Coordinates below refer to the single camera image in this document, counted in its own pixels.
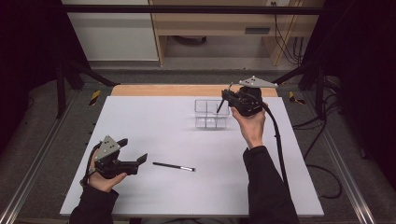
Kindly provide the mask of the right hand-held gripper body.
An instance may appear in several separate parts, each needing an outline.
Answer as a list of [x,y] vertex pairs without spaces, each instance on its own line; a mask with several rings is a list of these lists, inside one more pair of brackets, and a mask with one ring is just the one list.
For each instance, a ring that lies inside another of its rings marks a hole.
[[262,100],[262,88],[275,89],[275,83],[252,76],[239,81],[240,89],[230,96],[230,106],[235,107],[243,117],[253,116],[268,106]]

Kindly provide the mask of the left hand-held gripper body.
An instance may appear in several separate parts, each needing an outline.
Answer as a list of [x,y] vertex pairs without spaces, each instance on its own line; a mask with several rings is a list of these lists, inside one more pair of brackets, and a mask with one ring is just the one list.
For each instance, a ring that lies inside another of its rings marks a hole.
[[96,171],[102,177],[111,179],[122,173],[137,174],[139,164],[136,161],[120,161],[120,149],[118,141],[109,135],[100,143],[94,163]]

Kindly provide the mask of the black pen with silver end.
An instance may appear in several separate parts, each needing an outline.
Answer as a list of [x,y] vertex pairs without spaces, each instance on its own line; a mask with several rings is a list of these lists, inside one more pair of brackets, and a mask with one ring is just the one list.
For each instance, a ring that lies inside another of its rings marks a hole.
[[192,167],[186,167],[186,166],[180,166],[180,165],[174,165],[174,164],[167,164],[167,163],[161,163],[161,162],[153,162],[152,164],[157,165],[157,166],[162,166],[162,167],[185,170],[185,171],[189,171],[189,172],[196,171],[195,168],[192,168]]
[[220,112],[220,110],[221,110],[221,108],[222,108],[222,106],[223,106],[223,104],[224,104],[224,102],[225,102],[225,96],[224,96],[224,94],[230,91],[232,85],[233,85],[233,83],[231,82],[231,84],[228,86],[228,88],[225,89],[225,90],[223,90],[223,91],[221,92],[221,98],[222,98],[222,99],[221,99],[220,104],[219,104],[219,106],[218,106],[218,108],[217,108],[216,114],[218,114],[218,113]]

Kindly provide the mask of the clear plastic organizer box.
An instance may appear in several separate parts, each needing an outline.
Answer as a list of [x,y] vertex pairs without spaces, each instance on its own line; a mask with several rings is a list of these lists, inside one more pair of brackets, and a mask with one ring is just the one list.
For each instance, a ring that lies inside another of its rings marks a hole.
[[219,130],[227,128],[230,116],[229,107],[224,103],[220,112],[216,114],[221,100],[196,100],[194,105],[195,127],[198,129]]

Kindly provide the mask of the person's right hand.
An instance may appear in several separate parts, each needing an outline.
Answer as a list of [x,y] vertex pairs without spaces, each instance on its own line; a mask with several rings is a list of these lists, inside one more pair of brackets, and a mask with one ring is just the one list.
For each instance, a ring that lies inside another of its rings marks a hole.
[[231,108],[233,117],[239,124],[241,134],[247,142],[247,147],[253,149],[254,147],[260,147],[263,145],[263,129],[265,123],[265,113],[261,112],[249,116],[242,116],[235,107]]

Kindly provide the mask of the person's left hand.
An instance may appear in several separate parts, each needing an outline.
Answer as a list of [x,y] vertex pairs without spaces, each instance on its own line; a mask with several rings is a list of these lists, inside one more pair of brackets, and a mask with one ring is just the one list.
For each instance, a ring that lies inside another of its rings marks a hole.
[[120,175],[116,175],[111,179],[106,179],[98,173],[93,173],[89,177],[89,185],[103,192],[110,192],[113,187],[118,185],[126,176],[126,173],[122,173]]

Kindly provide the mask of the white board sheet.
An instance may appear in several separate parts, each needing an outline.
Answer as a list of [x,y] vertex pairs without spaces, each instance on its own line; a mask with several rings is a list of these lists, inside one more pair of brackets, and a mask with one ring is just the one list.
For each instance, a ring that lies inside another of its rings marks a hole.
[[[247,144],[233,117],[221,130],[195,127],[192,97],[106,99],[88,144],[107,135],[128,144],[122,161],[148,154],[137,175],[115,189],[113,213],[120,217],[244,217],[248,213],[248,174],[242,159]],[[161,162],[195,172],[153,165]]]

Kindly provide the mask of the wooden table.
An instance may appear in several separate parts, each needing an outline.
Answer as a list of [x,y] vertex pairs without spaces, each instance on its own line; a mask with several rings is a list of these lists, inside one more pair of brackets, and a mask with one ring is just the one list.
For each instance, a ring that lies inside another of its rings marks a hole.
[[117,85],[111,96],[221,96],[226,85]]

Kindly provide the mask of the light wooden desk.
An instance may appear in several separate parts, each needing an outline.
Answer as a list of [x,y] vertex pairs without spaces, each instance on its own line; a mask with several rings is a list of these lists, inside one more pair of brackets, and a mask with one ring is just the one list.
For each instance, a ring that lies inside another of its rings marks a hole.
[[[266,7],[267,0],[148,0],[152,6],[247,6]],[[325,0],[290,0],[288,7],[323,7]],[[259,14],[175,14],[152,15],[156,36],[171,35],[257,35],[262,39],[272,65],[290,59],[286,46],[294,37],[309,37],[316,26],[317,15]]]

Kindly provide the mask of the black metal stand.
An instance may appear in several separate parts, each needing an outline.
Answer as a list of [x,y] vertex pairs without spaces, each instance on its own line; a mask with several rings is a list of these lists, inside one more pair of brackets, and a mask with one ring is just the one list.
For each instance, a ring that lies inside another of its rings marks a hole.
[[273,81],[273,84],[280,85],[287,80],[302,75],[298,87],[301,91],[308,91],[315,86],[315,111],[320,119],[325,119],[324,109],[324,72],[319,63],[307,62],[289,71],[286,75]]
[[91,68],[84,66],[75,61],[61,62],[56,67],[56,83],[57,83],[57,98],[58,98],[58,113],[57,119],[59,119],[66,110],[66,96],[65,96],[65,85],[67,81],[73,90],[81,90],[84,86],[80,74],[85,74],[98,82],[108,86],[117,86],[116,82],[113,82],[99,74],[93,72]]

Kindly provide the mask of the white cabinet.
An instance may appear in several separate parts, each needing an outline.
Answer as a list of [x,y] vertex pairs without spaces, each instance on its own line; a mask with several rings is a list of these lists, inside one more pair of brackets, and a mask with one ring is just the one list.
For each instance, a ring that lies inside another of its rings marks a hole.
[[69,13],[90,62],[157,61],[149,13]]

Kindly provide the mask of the black curtain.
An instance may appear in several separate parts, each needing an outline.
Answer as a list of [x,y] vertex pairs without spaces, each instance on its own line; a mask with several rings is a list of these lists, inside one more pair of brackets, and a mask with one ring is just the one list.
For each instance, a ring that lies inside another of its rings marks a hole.
[[85,53],[62,0],[0,0],[0,153],[28,108],[30,90],[56,78],[59,54],[85,67]]
[[305,54],[325,38],[321,67],[341,81],[341,99],[362,146],[396,189],[396,0],[325,0]]

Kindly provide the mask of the yellow-handled tool right floor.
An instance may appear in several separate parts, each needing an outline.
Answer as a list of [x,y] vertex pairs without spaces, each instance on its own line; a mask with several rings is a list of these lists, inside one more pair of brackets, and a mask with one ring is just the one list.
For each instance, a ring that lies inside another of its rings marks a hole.
[[292,91],[289,92],[289,99],[290,99],[290,102],[292,102],[292,103],[296,103],[299,105],[305,105],[305,100],[296,99],[294,96],[294,93]]

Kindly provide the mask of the yellow-handled tool floor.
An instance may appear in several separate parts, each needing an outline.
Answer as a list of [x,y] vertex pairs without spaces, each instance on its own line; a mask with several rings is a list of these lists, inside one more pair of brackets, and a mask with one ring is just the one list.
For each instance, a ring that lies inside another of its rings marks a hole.
[[290,99],[290,102],[292,102],[292,103],[296,103],[299,105],[305,105],[305,100],[296,99],[294,96],[294,93],[292,91],[289,92],[289,99]]
[[99,91],[99,90],[94,91],[94,93],[92,94],[92,98],[91,98],[91,100],[89,102],[89,105],[95,105],[100,93],[101,93],[101,91]]

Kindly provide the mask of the yellow-handled tool left floor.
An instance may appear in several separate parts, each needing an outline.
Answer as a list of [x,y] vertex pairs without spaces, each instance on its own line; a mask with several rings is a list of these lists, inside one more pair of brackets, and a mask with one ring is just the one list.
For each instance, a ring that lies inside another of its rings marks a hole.
[[89,102],[89,105],[95,105],[100,93],[101,93],[101,91],[99,91],[99,90],[94,91],[94,93],[92,94],[92,98],[91,98],[91,100]]

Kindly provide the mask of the aluminium floor rail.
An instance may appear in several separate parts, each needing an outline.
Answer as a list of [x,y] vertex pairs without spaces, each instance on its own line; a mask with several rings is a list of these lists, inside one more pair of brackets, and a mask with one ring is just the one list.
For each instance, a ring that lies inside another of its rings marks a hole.
[[325,116],[325,120],[320,126],[320,131],[317,134],[316,140],[305,152],[304,157],[307,158],[309,153],[314,148],[315,143],[320,142],[327,151],[328,157],[332,162],[332,168],[335,171],[335,179],[338,182],[339,189],[348,197],[360,224],[375,224],[375,218],[367,202],[364,200],[364,197],[355,181],[355,178],[353,177],[353,174],[347,167],[347,163],[342,158],[335,141],[326,127],[326,116],[328,114],[327,110],[332,109],[337,105],[337,101],[333,99],[331,95],[326,96],[324,99],[318,100],[318,108],[322,109],[322,114]]
[[17,190],[13,194],[10,202],[8,203],[5,210],[0,215],[0,224],[13,224],[16,220],[19,212],[21,211],[22,206],[24,205],[30,191],[35,184],[38,175],[42,169],[44,164],[44,160],[47,158],[48,153],[50,152],[51,146],[58,135],[59,130],[61,129],[65,118],[67,117],[71,107],[79,96],[79,91],[70,91],[69,96],[66,100],[66,106],[62,115],[56,119],[44,142],[42,143],[40,149],[38,150],[35,158],[30,165],[28,171],[23,177],[20,185]]

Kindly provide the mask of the black horizontal frame bar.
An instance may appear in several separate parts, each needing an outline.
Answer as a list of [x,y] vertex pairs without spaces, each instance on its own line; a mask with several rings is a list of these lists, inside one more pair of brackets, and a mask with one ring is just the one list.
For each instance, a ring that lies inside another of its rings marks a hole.
[[241,7],[241,6],[144,6],[144,5],[62,5],[73,13],[178,13],[178,14],[265,14],[320,15],[320,7]]

